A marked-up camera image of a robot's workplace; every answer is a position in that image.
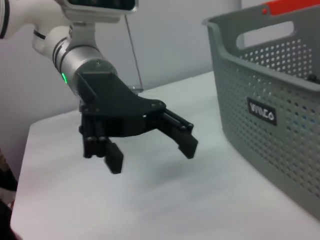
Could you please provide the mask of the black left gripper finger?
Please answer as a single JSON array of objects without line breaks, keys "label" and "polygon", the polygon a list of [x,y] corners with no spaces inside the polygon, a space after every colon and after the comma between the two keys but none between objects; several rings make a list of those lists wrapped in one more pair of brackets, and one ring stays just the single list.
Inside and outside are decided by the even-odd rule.
[{"label": "black left gripper finger", "polygon": [[103,158],[109,171],[116,175],[122,172],[124,155],[107,135],[103,121],[95,116],[81,115],[79,132],[82,135],[83,157]]},{"label": "black left gripper finger", "polygon": [[198,140],[192,135],[194,125],[169,109],[147,115],[149,130],[157,129],[171,138],[187,159],[195,156]]}]

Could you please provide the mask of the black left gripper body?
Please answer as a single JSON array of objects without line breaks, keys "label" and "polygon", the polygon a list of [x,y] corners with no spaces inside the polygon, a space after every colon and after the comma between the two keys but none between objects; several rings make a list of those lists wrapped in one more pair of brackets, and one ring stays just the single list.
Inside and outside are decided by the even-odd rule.
[{"label": "black left gripper body", "polygon": [[89,140],[146,133],[151,119],[166,109],[160,100],[136,95],[111,72],[79,73],[77,91],[82,102],[82,132]]}]

